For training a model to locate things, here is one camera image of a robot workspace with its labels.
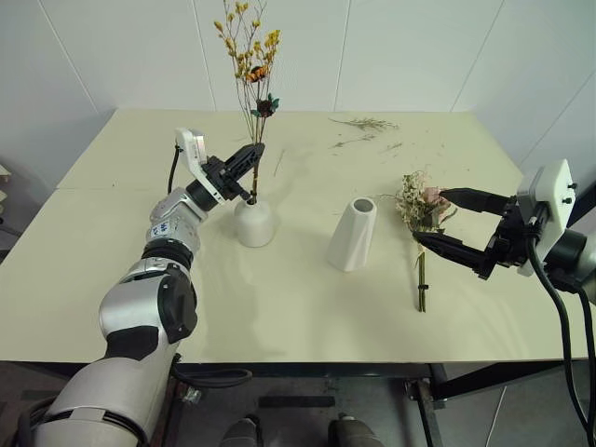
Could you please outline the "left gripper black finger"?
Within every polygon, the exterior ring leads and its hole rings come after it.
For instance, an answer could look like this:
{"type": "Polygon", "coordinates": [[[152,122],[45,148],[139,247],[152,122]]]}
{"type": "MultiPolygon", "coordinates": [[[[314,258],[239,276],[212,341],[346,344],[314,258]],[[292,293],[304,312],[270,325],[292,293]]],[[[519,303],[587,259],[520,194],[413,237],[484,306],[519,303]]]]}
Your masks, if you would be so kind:
{"type": "Polygon", "coordinates": [[[260,162],[258,156],[237,156],[232,161],[232,178],[236,184],[260,162]]]}
{"type": "Polygon", "coordinates": [[[260,159],[264,153],[265,144],[262,142],[256,142],[246,144],[238,149],[233,155],[226,160],[226,168],[229,172],[232,172],[232,161],[237,157],[243,156],[258,156],[260,159]]]}

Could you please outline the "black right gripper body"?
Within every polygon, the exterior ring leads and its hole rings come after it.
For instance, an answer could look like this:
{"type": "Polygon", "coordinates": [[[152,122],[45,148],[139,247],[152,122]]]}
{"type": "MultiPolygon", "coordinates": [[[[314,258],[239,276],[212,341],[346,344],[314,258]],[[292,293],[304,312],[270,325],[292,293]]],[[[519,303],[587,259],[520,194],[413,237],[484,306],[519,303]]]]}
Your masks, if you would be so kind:
{"type": "Polygon", "coordinates": [[[527,261],[527,224],[517,198],[511,196],[501,211],[501,219],[487,245],[489,260],[501,266],[522,266],[527,261]]]}

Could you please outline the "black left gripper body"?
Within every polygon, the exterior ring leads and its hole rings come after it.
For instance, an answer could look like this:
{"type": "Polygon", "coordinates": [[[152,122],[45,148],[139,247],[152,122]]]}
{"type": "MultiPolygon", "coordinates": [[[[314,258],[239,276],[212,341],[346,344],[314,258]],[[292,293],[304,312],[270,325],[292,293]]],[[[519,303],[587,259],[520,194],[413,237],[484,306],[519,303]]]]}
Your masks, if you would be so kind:
{"type": "Polygon", "coordinates": [[[212,156],[203,166],[203,171],[207,182],[214,187],[215,195],[207,189],[206,185],[202,184],[204,192],[201,194],[201,204],[218,204],[226,200],[231,201],[237,196],[245,201],[251,199],[251,193],[234,182],[232,172],[226,168],[226,161],[223,162],[216,156],[212,156]]]}

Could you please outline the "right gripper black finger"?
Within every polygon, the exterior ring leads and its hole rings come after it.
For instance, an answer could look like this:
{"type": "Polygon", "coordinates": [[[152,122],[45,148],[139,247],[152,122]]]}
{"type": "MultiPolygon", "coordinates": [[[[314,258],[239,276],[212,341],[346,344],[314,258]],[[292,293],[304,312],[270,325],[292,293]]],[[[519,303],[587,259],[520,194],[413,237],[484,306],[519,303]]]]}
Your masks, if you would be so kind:
{"type": "Polygon", "coordinates": [[[440,191],[440,196],[457,207],[478,213],[501,214],[510,198],[472,188],[451,188],[440,191]]]}
{"type": "Polygon", "coordinates": [[[414,231],[413,238],[440,257],[470,268],[479,278],[488,279],[494,270],[494,264],[484,251],[466,246],[460,239],[421,231],[414,231]]]}

